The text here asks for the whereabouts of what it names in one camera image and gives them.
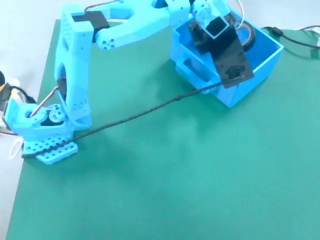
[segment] white cable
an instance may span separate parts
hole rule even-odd
[[[245,21],[245,10],[244,10],[244,6],[243,6],[242,3],[241,3],[241,0],[236,0],[236,1],[237,1],[238,4],[239,4],[239,7],[240,7],[240,9],[241,9],[241,15],[242,15],[242,19],[241,19],[240,25],[235,28],[235,30],[238,30],[239,28],[241,28],[242,24],[243,24],[244,21]]]
[[[12,147],[10,149],[10,152],[9,152],[9,159],[14,159],[18,153],[20,152],[20,149],[22,148],[22,144],[24,144],[24,139],[22,136],[20,137],[17,137],[13,144],[12,144]],[[16,152],[13,154],[13,151],[14,151],[14,148],[17,146],[17,150]]]

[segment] green cutting mat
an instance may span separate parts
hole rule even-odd
[[[55,86],[58,34],[57,22],[40,100]],[[168,60],[170,41],[167,29],[94,46],[93,127],[193,89]],[[56,164],[27,159],[7,240],[320,239],[320,60],[282,43],[272,75],[232,109],[195,95],[81,139]]]

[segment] black wire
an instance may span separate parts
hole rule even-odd
[[[304,43],[304,42],[300,42],[300,41],[297,41],[297,40],[294,40],[286,35],[282,35],[282,37],[284,39],[287,39],[288,41],[294,43],[294,44],[298,44],[298,45],[301,45],[301,46],[305,46],[305,47],[310,47],[310,48],[314,48],[314,49],[320,49],[320,46],[315,46],[315,45],[311,45],[311,44],[308,44],[308,43]]]
[[[13,89],[17,89],[18,91],[20,91],[24,95],[25,98],[29,97],[29,95],[22,88],[20,88],[18,86],[10,86],[10,94]]]
[[[317,25],[313,25],[313,26],[306,26],[304,27],[303,29],[301,30],[306,30],[306,29],[311,29],[311,28],[315,28]],[[320,49],[320,46],[316,46],[316,45],[311,45],[311,44],[308,44],[308,43],[304,43],[304,42],[301,42],[301,41],[297,41],[297,40],[294,40],[286,35],[284,35],[284,32],[282,30],[280,30],[279,28],[277,27],[271,27],[271,26],[264,26],[263,29],[266,29],[268,30],[270,33],[274,34],[276,37],[278,38],[284,38],[294,44],[298,44],[298,45],[301,45],[301,46],[305,46],[305,47],[310,47],[310,48],[314,48],[314,49]]]
[[[11,92],[13,89],[17,89],[18,91],[20,91],[24,95],[26,103],[28,103],[28,104],[36,104],[37,103],[37,101],[32,96],[29,96],[22,88],[20,88],[18,86],[10,86],[9,98],[11,96]]]
[[[223,81],[223,82],[221,81],[221,82],[218,82],[218,83],[206,86],[206,87],[202,87],[202,88],[194,90],[194,91],[190,91],[190,92],[182,94],[182,95],[177,95],[177,96],[175,96],[174,98],[172,98],[172,99],[170,99],[168,101],[165,101],[165,102],[163,102],[163,103],[161,103],[161,104],[159,104],[159,105],[157,105],[157,106],[155,106],[153,108],[150,108],[149,110],[146,110],[146,111],[140,112],[140,113],[138,113],[136,115],[124,118],[124,119],[122,119],[120,121],[116,121],[116,122],[112,122],[112,123],[100,126],[100,127],[96,128],[96,129],[90,130],[90,131],[88,131],[88,132],[86,132],[84,134],[81,134],[79,136],[73,137],[73,138],[71,138],[71,139],[69,139],[69,140],[67,140],[67,141],[65,141],[63,143],[60,143],[60,144],[58,144],[56,146],[53,146],[53,147],[50,147],[48,149],[44,149],[42,151],[38,151],[38,152],[35,152],[35,153],[31,153],[31,154],[23,154],[21,157],[23,159],[26,159],[26,158],[31,158],[31,157],[35,157],[35,156],[38,156],[38,155],[41,155],[41,154],[48,153],[50,151],[56,150],[58,148],[61,148],[66,144],[69,144],[69,143],[74,142],[76,140],[82,139],[82,138],[84,138],[86,136],[95,134],[95,133],[97,133],[97,132],[99,132],[101,130],[108,129],[108,128],[111,128],[111,127],[114,127],[114,126],[129,122],[131,120],[137,119],[139,117],[142,117],[143,115],[149,114],[149,113],[151,113],[151,112],[153,112],[153,111],[155,111],[157,109],[160,109],[160,108],[162,108],[162,107],[164,107],[164,106],[166,106],[168,104],[171,104],[171,103],[173,103],[175,101],[180,101],[180,100],[182,100],[184,98],[190,97],[190,96],[195,95],[197,93],[200,93],[200,92],[203,92],[203,91],[206,91],[206,90],[221,86],[222,84],[232,83],[232,82],[237,81],[237,80],[238,79],[232,79],[232,80]]]
[[[299,30],[307,30],[307,29],[313,29],[313,28],[320,28],[320,25],[306,26],[306,27],[301,28]]]

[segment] blue box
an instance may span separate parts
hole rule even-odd
[[[176,63],[176,71],[196,89],[200,89],[218,83],[221,79],[210,53],[200,55],[196,49],[188,28],[189,22],[192,20],[191,18],[173,30],[170,58]],[[271,74],[281,51],[284,49],[280,43],[261,29],[251,22],[248,23],[256,31],[255,43],[245,53],[253,69],[254,77],[230,88],[224,88],[221,85],[202,92],[213,94],[229,108],[238,103]]]

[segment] white table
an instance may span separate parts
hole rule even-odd
[[[26,92],[37,99],[55,20],[63,4],[84,7],[99,0],[3,0],[0,14],[0,69],[17,78]],[[240,11],[236,0],[230,6]],[[320,24],[319,0],[242,0],[245,16],[258,26],[297,29]],[[9,160],[14,137],[0,135],[0,240],[5,239],[23,160]]]

